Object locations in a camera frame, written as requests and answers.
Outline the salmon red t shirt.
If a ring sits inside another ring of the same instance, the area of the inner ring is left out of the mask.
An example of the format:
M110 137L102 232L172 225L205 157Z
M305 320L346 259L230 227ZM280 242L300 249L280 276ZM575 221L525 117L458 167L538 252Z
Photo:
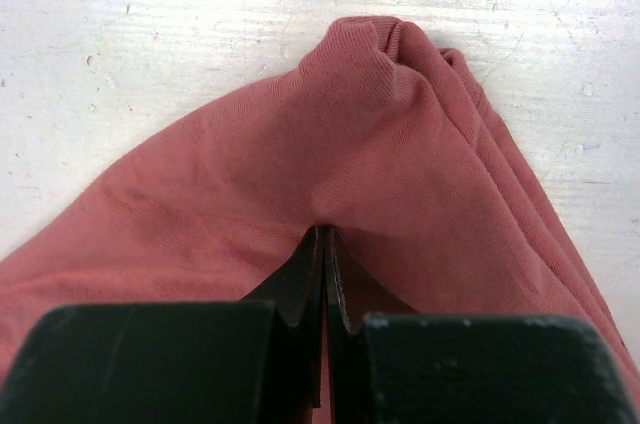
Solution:
M462 55L396 18L345 18L104 171L1 264L1 391L28 334L74 305L236 302L312 228L429 315L558 315L639 372L593 278ZM321 399L331 417L323 237Z

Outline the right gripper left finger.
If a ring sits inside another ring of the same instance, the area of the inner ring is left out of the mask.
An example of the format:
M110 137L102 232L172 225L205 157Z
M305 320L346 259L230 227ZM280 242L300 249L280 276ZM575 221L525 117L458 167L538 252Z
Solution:
M32 328L5 423L308 423L321 399L323 237L236 302L92 304Z

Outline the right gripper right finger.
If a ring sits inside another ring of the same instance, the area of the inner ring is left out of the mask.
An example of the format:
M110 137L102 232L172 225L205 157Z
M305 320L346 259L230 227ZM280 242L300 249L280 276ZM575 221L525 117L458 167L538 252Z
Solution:
M420 314L376 286L324 233L331 417L336 423L635 423L606 342L558 315Z

